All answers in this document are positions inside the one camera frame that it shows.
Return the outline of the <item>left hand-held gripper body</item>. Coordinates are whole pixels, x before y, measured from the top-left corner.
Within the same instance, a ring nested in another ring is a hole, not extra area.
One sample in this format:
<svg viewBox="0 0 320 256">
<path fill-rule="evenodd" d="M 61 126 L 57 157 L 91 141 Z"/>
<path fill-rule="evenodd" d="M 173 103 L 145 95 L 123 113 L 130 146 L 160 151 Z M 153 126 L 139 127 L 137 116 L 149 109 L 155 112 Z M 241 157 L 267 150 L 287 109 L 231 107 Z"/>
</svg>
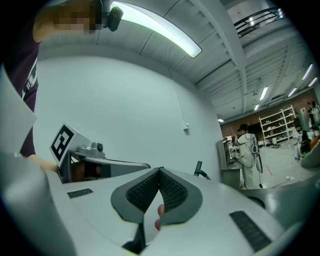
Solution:
<svg viewBox="0 0 320 256">
<path fill-rule="evenodd" d="M 72 182 L 72 160 L 83 164 L 85 158 L 92 158 L 101 163 L 106 158 L 102 143 L 91 141 L 66 122 L 53 139 L 50 152 L 58 165 L 63 183 Z"/>
</svg>

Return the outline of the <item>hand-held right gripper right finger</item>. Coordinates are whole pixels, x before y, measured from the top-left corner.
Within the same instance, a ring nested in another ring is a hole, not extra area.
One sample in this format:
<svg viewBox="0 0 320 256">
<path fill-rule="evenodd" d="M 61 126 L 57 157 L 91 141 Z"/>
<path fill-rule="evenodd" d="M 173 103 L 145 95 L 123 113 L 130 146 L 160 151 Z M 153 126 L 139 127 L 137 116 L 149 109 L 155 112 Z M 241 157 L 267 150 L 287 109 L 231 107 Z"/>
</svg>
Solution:
<svg viewBox="0 0 320 256">
<path fill-rule="evenodd" d="M 163 167 L 158 169 L 158 177 L 164 203 L 160 224 L 184 224 L 193 218 L 203 203 L 200 189 Z"/>
</svg>

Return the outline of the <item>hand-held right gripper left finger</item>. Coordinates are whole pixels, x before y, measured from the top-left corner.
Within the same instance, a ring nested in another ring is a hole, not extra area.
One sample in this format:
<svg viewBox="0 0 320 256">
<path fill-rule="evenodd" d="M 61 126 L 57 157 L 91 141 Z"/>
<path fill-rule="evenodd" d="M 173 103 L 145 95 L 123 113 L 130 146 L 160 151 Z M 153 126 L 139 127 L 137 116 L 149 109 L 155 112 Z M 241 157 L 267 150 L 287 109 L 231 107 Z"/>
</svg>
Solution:
<svg viewBox="0 0 320 256">
<path fill-rule="evenodd" d="M 154 168 L 117 187 L 111 194 L 111 205 L 124 221 L 143 223 L 144 214 L 158 193 L 159 183 L 159 169 Z"/>
</svg>

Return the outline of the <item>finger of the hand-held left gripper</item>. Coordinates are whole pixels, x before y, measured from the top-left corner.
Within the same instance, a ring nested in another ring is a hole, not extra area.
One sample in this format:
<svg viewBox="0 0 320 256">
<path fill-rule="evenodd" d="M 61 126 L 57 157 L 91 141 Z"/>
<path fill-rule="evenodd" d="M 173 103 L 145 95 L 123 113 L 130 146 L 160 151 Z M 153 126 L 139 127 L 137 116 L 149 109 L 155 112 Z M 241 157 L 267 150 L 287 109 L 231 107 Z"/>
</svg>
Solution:
<svg viewBox="0 0 320 256">
<path fill-rule="evenodd" d="M 100 174 L 102 179 L 127 175 L 151 168 L 151 166 L 147 163 L 118 161 L 106 158 L 93 158 L 89 156 L 84 157 L 84 161 L 101 165 Z"/>
</svg>

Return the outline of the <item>person's right hand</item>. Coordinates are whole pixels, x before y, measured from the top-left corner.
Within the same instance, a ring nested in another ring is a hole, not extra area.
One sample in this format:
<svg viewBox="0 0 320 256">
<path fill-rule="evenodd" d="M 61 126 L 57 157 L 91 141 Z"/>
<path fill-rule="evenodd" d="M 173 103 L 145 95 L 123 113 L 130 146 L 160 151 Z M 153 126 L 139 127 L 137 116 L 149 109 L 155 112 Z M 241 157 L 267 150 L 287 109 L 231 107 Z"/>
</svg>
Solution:
<svg viewBox="0 0 320 256">
<path fill-rule="evenodd" d="M 160 204 L 157 208 L 157 213 L 158 213 L 158 216 L 161 217 L 164 215 L 165 213 L 165 206 L 164 204 Z M 160 231 L 161 229 L 161 223 L 160 223 L 160 219 L 156 219 L 155 222 L 154 222 L 154 227 L 156 228 L 157 231 Z"/>
</svg>

